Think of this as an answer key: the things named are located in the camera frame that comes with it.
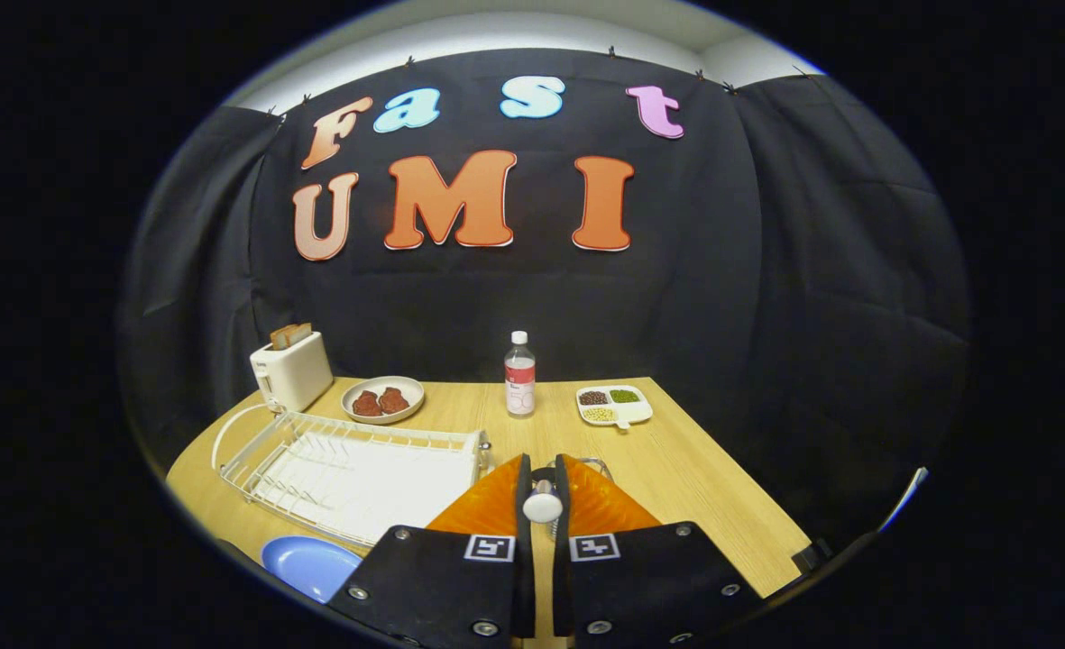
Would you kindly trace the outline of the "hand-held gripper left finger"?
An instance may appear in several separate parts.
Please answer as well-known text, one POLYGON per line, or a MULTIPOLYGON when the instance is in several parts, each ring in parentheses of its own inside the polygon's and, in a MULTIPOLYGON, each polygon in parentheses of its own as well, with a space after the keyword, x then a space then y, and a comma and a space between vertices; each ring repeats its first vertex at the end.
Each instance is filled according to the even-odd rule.
POLYGON ((428 526, 395 525, 327 607, 412 648, 509 648, 536 632, 535 555, 521 502, 531 463, 512 457, 428 526))

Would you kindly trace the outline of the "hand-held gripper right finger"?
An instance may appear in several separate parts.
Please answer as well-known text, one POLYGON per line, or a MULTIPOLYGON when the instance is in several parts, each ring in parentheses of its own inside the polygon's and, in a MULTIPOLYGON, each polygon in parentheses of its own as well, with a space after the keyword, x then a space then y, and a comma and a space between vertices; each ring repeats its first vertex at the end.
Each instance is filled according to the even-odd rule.
POLYGON ((574 648, 692 648, 763 607, 697 523, 663 525, 566 453, 555 484, 566 512, 555 534, 554 631, 574 648))

